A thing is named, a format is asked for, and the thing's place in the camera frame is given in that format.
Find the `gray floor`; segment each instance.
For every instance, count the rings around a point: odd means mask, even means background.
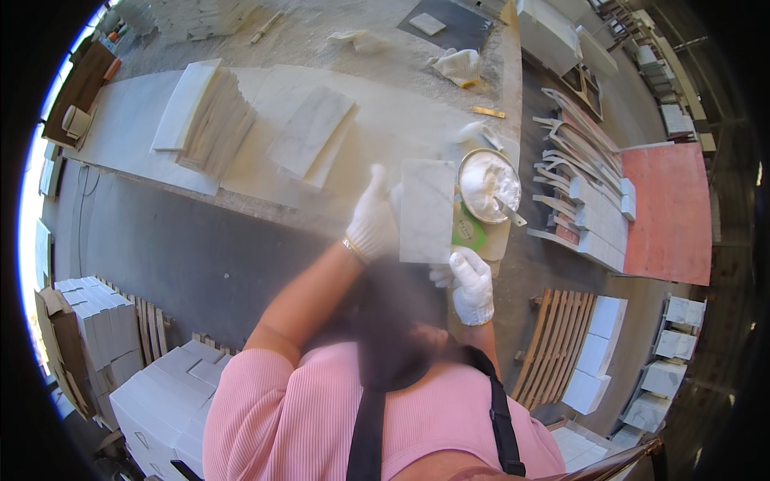
[[[633,63],[620,51],[614,57],[621,74],[603,85],[602,128],[622,147],[665,140],[655,101]],[[540,89],[553,85],[542,72],[524,66],[520,176],[525,200],[520,212],[536,229],[545,226],[548,211],[526,199],[543,193],[542,184],[529,179],[534,176],[532,164],[547,147],[544,130],[532,117],[551,114],[555,105]],[[205,332],[217,342],[242,348],[272,297],[328,243],[120,176],[100,175],[76,162],[65,166],[58,203],[45,203],[43,219],[55,239],[55,279],[98,274],[121,290],[155,303],[176,319],[169,333],[171,345],[186,342],[192,332]],[[494,283],[495,329],[503,381],[510,388],[520,368],[514,355],[527,349],[534,328],[535,312],[527,300],[546,287],[613,292],[616,279],[577,254],[516,228],[511,230],[500,270]],[[668,285],[628,282],[657,286],[652,297],[642,296],[637,302],[659,302]],[[642,284],[635,286],[628,292],[647,292],[638,287]],[[649,325],[655,322],[645,315],[634,324],[646,326],[640,329],[648,335],[654,330]],[[450,314],[450,329],[456,328],[457,320]],[[638,334],[625,333],[619,352],[624,343],[645,346]],[[636,356],[618,362],[612,373],[616,379],[633,381],[619,382],[604,401],[607,408],[587,418],[600,434],[609,433],[646,359],[642,352],[646,347],[637,350]],[[547,424],[572,414],[562,403],[533,411]]]

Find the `gloved hand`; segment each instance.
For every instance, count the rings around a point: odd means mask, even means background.
[[[398,228],[387,191],[385,168],[372,165],[372,182],[353,211],[345,236],[364,262],[398,250]]]
[[[494,315],[492,303],[492,270],[481,257],[467,247],[452,246],[450,273],[431,266],[430,280],[437,287],[456,287],[452,292],[454,310],[467,326],[479,326]]]

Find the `metal bowl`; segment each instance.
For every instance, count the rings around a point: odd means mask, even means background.
[[[482,222],[486,222],[487,224],[502,224],[503,222],[508,220],[507,215],[501,214],[502,217],[500,219],[486,219],[486,218],[482,217],[481,215],[479,215],[478,213],[476,213],[476,211],[473,208],[473,206],[470,205],[468,202],[465,202],[465,197],[463,196],[462,183],[460,182],[460,179],[462,179],[462,176],[463,176],[463,169],[465,168],[465,164],[468,161],[468,159],[470,159],[474,155],[478,154],[479,152],[491,152],[492,154],[495,154],[500,159],[503,159],[505,161],[505,163],[507,163],[508,165],[511,166],[511,171],[514,174],[513,179],[518,181],[519,185],[521,185],[521,180],[519,179],[519,174],[516,172],[516,169],[515,169],[514,165],[511,163],[511,161],[508,160],[508,157],[506,157],[502,153],[498,152],[497,150],[487,149],[486,147],[482,147],[481,149],[474,149],[474,150],[471,150],[470,152],[468,152],[465,155],[465,157],[463,157],[463,161],[460,162],[460,168],[457,171],[457,184],[460,185],[460,198],[463,199],[463,204],[465,204],[465,208],[468,209],[468,212],[470,212],[471,215],[473,215],[473,217],[475,217],[476,219],[479,219]]]

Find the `red board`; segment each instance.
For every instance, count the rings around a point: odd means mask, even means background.
[[[708,286],[711,203],[697,142],[623,151],[636,187],[623,273]]]

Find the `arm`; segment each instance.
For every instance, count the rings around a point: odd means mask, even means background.
[[[345,232],[348,249],[335,242],[267,306],[244,349],[278,352],[296,367],[308,340],[328,320],[364,264],[398,246],[385,169],[372,165],[372,182]]]
[[[463,325],[463,343],[484,351],[500,378],[497,354],[494,348],[492,316],[492,271],[489,265],[473,250],[452,246],[449,269],[431,266],[430,279],[437,287],[453,286],[454,309]]]
[[[356,254],[335,242],[267,306],[244,349],[276,351],[296,367],[303,346],[361,272]]]
[[[492,319],[481,326],[463,326],[463,343],[484,351],[492,364],[497,378],[500,378],[500,367],[497,365],[497,353],[494,350],[494,326]]]

